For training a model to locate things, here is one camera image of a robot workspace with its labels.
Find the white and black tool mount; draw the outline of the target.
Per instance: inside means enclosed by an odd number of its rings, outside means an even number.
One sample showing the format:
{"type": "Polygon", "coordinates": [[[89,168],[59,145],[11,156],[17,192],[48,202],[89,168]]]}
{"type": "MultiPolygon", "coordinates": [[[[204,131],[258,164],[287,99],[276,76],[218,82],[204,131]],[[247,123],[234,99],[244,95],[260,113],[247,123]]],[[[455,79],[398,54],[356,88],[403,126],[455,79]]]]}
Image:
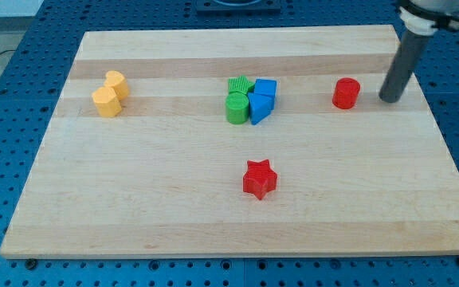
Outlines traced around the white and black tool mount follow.
{"type": "Polygon", "coordinates": [[[417,35],[459,30],[459,0],[398,0],[397,7],[406,28],[417,35]]]}

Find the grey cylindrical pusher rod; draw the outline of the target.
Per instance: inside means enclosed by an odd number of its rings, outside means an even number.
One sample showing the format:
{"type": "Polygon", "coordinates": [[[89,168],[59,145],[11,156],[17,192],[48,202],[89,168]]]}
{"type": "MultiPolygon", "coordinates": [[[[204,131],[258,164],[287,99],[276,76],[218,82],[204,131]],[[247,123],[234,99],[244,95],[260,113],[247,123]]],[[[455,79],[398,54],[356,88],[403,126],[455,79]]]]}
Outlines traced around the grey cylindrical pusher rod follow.
{"type": "Polygon", "coordinates": [[[408,29],[402,39],[379,91],[379,98],[387,103],[398,102],[430,40],[408,29]]]}

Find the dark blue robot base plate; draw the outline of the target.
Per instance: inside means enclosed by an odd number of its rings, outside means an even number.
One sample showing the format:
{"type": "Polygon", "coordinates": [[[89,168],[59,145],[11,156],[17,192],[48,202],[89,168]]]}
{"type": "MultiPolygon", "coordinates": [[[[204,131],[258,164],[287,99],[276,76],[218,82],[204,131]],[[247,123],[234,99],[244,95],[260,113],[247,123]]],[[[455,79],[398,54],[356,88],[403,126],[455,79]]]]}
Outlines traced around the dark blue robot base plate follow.
{"type": "Polygon", "coordinates": [[[281,0],[194,0],[198,14],[280,12],[281,0]]]}

